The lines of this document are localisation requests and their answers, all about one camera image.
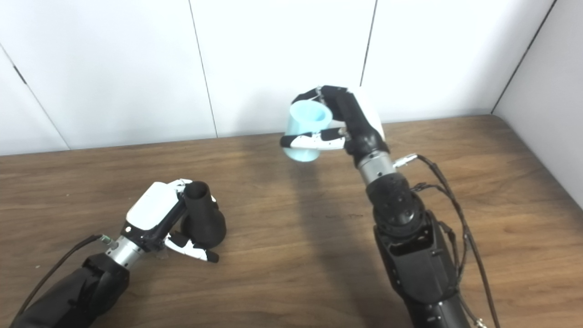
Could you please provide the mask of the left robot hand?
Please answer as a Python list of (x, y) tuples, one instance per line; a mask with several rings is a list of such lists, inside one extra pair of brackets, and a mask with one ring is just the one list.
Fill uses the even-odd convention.
[(156, 181), (128, 211), (117, 247), (108, 255), (126, 268), (144, 253), (167, 249), (217, 263), (219, 255), (212, 249), (225, 235), (225, 217), (206, 183)]

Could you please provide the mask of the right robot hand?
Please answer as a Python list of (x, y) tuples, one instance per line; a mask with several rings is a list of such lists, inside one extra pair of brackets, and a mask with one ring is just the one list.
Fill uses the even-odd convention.
[(373, 152), (390, 152), (380, 118), (362, 89), (331, 85), (312, 88), (293, 99), (279, 145), (300, 162), (338, 149), (352, 156), (354, 164)]

